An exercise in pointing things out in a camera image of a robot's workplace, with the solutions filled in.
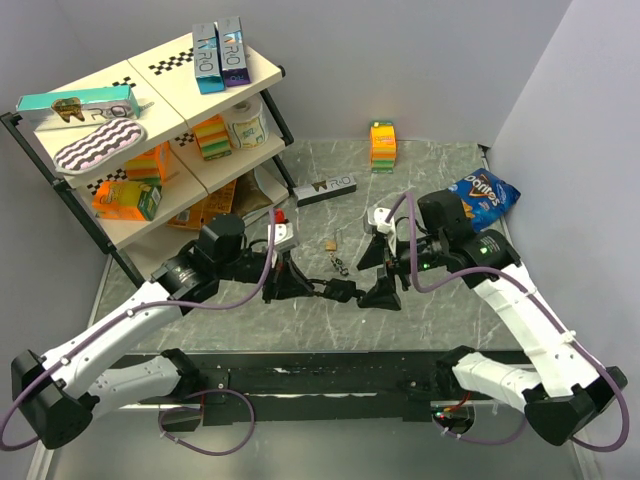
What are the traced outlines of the black padlock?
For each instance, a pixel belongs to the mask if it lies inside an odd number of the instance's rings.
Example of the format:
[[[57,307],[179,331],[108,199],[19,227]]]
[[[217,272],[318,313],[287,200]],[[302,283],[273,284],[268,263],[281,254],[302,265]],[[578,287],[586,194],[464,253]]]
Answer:
[[[361,296],[361,291],[352,280],[338,278],[329,280],[310,279],[310,283],[314,287],[322,287],[322,290],[314,289],[314,296],[338,303],[348,303],[351,299],[358,299]]]

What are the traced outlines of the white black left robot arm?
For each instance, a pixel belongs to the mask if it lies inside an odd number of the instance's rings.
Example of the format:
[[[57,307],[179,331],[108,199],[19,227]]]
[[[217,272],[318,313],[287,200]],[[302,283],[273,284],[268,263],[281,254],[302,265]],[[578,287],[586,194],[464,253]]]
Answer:
[[[166,260],[123,304],[66,343],[36,354],[26,350],[11,363],[12,412],[20,412],[48,449],[76,439],[90,423],[124,405],[153,397],[191,399],[199,373],[179,349],[166,350],[135,367],[114,368],[133,346],[209,299],[223,280],[253,285],[238,308],[256,295],[276,299],[276,277],[298,246],[295,225],[269,213],[267,249],[245,241],[245,223],[221,214],[197,238]]]

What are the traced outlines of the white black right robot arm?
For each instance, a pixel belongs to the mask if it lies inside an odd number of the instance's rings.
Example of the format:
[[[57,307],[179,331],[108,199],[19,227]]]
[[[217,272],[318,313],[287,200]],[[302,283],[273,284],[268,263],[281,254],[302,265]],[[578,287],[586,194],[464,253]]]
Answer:
[[[415,200],[402,194],[409,214],[420,214],[426,232],[409,223],[409,238],[397,237],[393,209],[371,207],[364,229],[371,243],[360,270],[375,268],[375,285],[359,298],[362,308],[398,311],[399,289],[430,293],[460,278],[489,305],[518,342],[532,365],[523,370],[461,346],[438,364],[438,390],[448,398],[479,393],[524,416],[546,442],[561,446],[575,440],[612,402],[619,405],[621,431],[613,443],[592,451],[614,452],[630,433],[629,408],[622,394],[628,381],[617,367],[591,355],[552,311],[506,237],[496,230],[474,230],[461,199],[440,190]]]

